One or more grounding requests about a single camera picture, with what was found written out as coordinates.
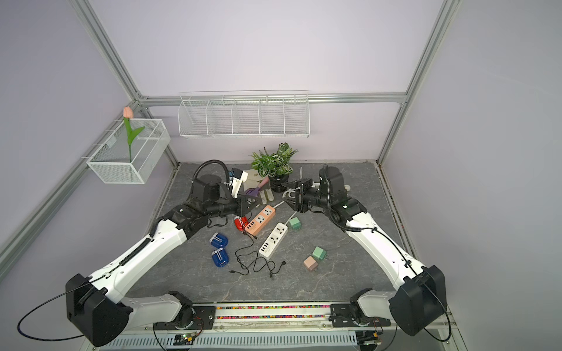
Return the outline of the green USB charger cube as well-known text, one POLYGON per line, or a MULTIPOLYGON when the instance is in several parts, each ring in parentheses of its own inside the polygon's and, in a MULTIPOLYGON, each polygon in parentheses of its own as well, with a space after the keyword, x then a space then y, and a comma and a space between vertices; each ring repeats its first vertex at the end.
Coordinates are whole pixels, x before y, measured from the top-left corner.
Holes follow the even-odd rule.
POLYGON ((288 223, 293 230, 299 230, 301 228, 301 221, 297 217, 290 219, 288 223))

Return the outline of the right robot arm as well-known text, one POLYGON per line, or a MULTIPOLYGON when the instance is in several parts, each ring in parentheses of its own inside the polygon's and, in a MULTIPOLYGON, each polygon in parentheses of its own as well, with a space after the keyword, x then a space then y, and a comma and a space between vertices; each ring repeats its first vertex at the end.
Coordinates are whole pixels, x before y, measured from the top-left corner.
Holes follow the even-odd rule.
POLYGON ((345 188, 340 170, 324 165, 319 180, 300 178, 283 184, 291 192, 285 202, 296 212, 313 207, 355 240, 379 265, 395 289, 387 296, 367 289, 353 305, 365 317, 392 319, 403 332, 415 336, 447 312, 446 279, 437 266, 425 266, 402 249, 345 188))

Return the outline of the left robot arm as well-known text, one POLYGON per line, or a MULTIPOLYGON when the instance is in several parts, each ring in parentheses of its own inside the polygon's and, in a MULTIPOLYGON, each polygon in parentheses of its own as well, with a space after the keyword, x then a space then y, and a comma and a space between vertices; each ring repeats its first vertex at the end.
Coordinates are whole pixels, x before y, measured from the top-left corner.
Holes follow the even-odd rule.
POLYGON ((258 205, 256 197, 240 193, 247 172, 229 170, 212 159, 198 167, 222 167, 223 178, 196 172, 187 200, 159 217, 149 232, 124 254, 66 286, 67 319, 94 345, 102 347, 123 331, 155 323, 186 329, 195 323, 193 303, 180 292, 149 298, 127 298, 127 292, 168 253, 184 244, 215 217, 245 216, 258 205))

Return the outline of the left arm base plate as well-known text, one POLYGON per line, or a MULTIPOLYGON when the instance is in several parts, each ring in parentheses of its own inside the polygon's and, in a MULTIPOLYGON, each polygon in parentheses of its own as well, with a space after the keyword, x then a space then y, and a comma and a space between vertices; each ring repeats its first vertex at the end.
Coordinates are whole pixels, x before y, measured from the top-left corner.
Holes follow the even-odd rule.
POLYGON ((156 331, 210 330, 215 322, 217 308, 213 305, 193 306, 180 311, 171 322, 155 324, 156 331))

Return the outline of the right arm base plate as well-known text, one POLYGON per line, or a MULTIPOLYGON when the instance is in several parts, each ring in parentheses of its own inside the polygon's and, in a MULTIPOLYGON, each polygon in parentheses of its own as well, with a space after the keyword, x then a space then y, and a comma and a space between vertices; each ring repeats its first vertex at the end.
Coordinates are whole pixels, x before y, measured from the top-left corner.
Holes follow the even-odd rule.
POLYGON ((351 303, 332 304, 328 320, 335 328, 389 327, 392 324, 390 320, 385 318, 367 317, 357 306, 351 303))

